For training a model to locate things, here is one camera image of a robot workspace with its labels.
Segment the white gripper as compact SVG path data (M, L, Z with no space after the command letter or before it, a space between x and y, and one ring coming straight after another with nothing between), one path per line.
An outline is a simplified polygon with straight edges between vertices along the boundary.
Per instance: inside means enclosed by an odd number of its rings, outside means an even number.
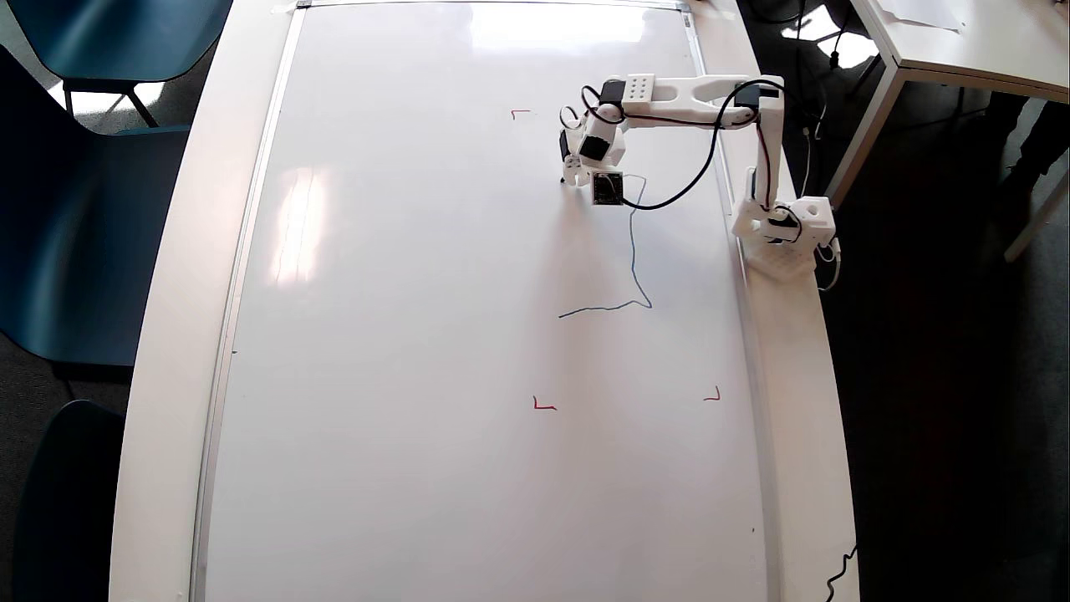
M577 113L562 113L559 123L562 183L574 187L623 188L620 160L626 144L620 126Z

